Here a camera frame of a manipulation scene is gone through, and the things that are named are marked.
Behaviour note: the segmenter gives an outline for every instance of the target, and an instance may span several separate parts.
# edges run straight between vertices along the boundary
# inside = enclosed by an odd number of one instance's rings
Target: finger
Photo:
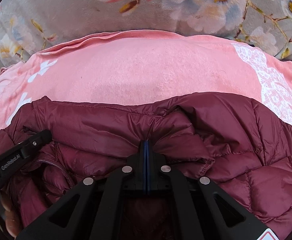
[[[10,200],[10,198],[8,197],[8,195],[4,192],[4,191],[0,191],[0,195],[1,195],[1,203],[3,205],[3,208],[6,210],[6,211],[11,211],[12,210],[12,207],[13,207],[13,204],[12,204],[12,201]]]
[[[12,237],[17,237],[17,235],[22,231],[18,215],[14,211],[5,211],[5,217],[7,232]]]

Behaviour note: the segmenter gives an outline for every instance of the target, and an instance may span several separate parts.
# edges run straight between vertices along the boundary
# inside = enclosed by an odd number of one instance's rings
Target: quilted jacket
[[[105,178],[150,140],[185,176],[208,176],[285,239],[292,231],[292,126],[254,99],[194,93],[141,106],[54,102],[22,106],[0,131],[0,154],[35,132],[53,141],[10,180],[27,226],[85,177]],[[173,239],[160,199],[134,200],[122,239]]]

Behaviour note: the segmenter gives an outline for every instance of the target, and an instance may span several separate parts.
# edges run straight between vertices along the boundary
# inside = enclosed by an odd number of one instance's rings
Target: pink fabric
[[[204,91],[254,98],[292,125],[292,62],[214,36],[139,30],[86,36],[2,70],[0,129],[44,95],[139,105]]]

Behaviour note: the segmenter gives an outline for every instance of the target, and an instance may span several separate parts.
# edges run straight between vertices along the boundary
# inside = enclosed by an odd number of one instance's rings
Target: floral fabric
[[[3,0],[0,67],[92,33],[132,29],[210,34],[292,60],[292,0]]]

